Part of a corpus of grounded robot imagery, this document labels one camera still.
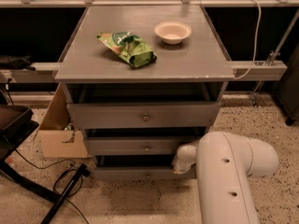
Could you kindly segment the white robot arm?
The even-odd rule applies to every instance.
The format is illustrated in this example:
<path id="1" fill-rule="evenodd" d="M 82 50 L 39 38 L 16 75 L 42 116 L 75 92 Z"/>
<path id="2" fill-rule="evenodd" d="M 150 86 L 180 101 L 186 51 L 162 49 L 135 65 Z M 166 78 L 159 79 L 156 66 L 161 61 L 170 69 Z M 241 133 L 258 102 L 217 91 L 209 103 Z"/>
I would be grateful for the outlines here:
<path id="1" fill-rule="evenodd" d="M 248 179 L 278 169 L 278 154 L 263 140 L 211 132 L 178 148 L 173 172 L 196 169 L 202 224 L 260 224 Z"/>

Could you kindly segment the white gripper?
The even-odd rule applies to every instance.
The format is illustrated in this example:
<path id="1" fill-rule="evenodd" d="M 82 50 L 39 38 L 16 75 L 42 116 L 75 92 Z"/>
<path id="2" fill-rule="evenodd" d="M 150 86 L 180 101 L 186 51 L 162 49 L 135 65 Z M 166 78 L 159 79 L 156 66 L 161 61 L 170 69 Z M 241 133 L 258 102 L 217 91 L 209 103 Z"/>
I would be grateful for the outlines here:
<path id="1" fill-rule="evenodd" d="M 180 157 L 176 155 L 172 161 L 172 165 L 174 174 L 185 174 L 195 165 L 195 157 Z"/>

